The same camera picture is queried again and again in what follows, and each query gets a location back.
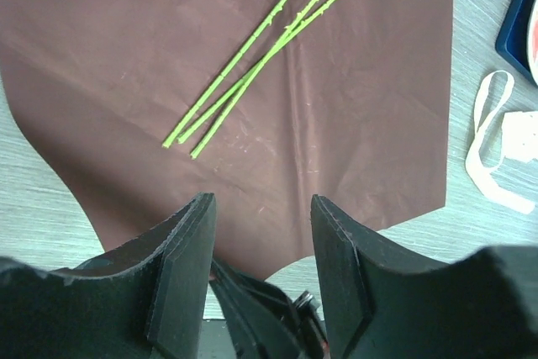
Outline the dark red wrapping paper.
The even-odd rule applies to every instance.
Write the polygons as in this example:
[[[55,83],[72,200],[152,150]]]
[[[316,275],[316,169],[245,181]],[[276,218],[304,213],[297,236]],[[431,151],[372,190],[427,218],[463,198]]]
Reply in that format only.
[[[338,0],[198,158],[162,147],[277,1],[1,0],[8,105],[104,248],[213,193],[216,254],[268,277],[312,254],[315,194],[374,230],[444,205],[452,0]]]

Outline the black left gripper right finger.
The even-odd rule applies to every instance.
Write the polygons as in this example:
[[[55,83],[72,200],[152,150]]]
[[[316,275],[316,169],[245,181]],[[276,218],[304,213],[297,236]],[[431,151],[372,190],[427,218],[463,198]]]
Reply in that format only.
[[[493,245],[446,264],[311,200],[333,358],[534,358],[537,249]]]

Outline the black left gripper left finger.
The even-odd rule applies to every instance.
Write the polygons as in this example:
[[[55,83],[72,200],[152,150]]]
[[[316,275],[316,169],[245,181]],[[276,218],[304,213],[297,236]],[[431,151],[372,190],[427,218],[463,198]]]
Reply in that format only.
[[[1,260],[4,358],[194,358],[214,249],[216,200],[78,267]]]

